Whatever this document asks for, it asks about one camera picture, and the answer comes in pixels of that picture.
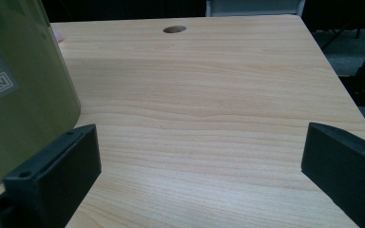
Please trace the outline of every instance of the olive green cylinder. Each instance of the olive green cylinder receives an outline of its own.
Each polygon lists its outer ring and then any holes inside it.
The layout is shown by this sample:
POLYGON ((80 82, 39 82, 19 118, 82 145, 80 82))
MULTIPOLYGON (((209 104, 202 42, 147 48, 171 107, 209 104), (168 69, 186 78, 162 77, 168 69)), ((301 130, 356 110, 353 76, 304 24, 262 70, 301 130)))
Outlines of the olive green cylinder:
POLYGON ((73 128, 80 103, 39 0, 0 0, 0 182, 73 128))

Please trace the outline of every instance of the wooden table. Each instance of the wooden table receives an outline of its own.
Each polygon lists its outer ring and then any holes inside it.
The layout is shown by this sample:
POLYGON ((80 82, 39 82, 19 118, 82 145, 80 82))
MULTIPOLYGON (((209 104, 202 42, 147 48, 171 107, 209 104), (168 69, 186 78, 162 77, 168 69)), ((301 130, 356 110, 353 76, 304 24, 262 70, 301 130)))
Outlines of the wooden table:
POLYGON ((103 163, 68 227, 355 226, 300 171, 309 122, 365 120, 299 17, 53 27, 103 163))

